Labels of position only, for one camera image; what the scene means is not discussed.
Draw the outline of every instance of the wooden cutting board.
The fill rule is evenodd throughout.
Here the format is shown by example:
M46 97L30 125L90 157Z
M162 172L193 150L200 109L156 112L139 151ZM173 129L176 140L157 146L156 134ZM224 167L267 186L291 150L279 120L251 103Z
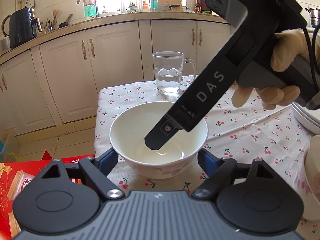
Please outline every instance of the wooden cutting board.
M180 5L179 7L172 8L172 10L168 7L168 5ZM159 11L174 11L174 12L183 12L181 0L158 0L158 9Z

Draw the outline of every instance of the triangular cutout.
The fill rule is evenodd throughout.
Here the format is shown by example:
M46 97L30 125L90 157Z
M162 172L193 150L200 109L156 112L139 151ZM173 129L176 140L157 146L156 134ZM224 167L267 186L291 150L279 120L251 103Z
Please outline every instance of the triangular cutout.
M58 165L52 165L51 168L42 176L43 179L59 178L60 172Z
M257 177L258 178L266 178L266 179L274 179L274 176L263 165L258 165Z

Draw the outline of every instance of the water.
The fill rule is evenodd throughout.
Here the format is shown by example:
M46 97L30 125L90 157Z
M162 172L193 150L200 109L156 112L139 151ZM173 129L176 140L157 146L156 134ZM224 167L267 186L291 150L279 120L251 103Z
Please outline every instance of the water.
M170 70L162 68L156 73L157 88L163 94L178 93L180 91L181 80L182 73L175 68Z
M160 150L156 151L150 150L144 139L138 143L135 151L132 151L131 154L132 156L127 156L135 161L148 164L165 164L181 160L184 157L183 149L173 142L167 142Z

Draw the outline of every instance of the cherry print tablecloth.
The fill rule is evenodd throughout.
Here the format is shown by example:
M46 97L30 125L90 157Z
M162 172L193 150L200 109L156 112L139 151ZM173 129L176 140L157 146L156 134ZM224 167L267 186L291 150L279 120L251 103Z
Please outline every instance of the cherry print tablecloth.
M255 91L243 107L234 108L231 97L235 88L231 87L205 117L209 137L204 148L217 157L230 156L239 163L251 163L254 158L264 159L292 185L312 135L295 119L291 106L266 111ZM110 126L124 110L152 101L175 102L180 95L167 96L158 93L155 81L102 89L99 93L95 130L96 157L111 147ZM130 190L181 189L190 193L207 175L195 161L186 171L173 178L153 180L136 174L119 158L108 178L126 194ZM298 232L306 240L318 240L320 221L301 219Z

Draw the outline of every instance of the finger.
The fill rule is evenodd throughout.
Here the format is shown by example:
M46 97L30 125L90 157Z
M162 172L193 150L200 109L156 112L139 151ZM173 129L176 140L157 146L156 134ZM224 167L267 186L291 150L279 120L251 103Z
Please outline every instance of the finger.
M279 106L287 106L291 104L300 95L300 89L297 86L288 86L282 89L284 92L283 99L277 103Z
M278 33L277 37L279 41L273 48L270 64L274 71L281 72L291 65L298 54L305 55L308 47L306 38L300 30Z
M273 110L276 109L277 105L276 104L272 104L272 105L268 105L265 102L262 101L262 107L266 110Z
M243 106L249 99L253 88L249 87L238 87L238 89L233 93L231 102L234 107Z
M280 102L284 97L284 92L280 88L267 87L265 89L256 89L261 100L267 105L273 105Z

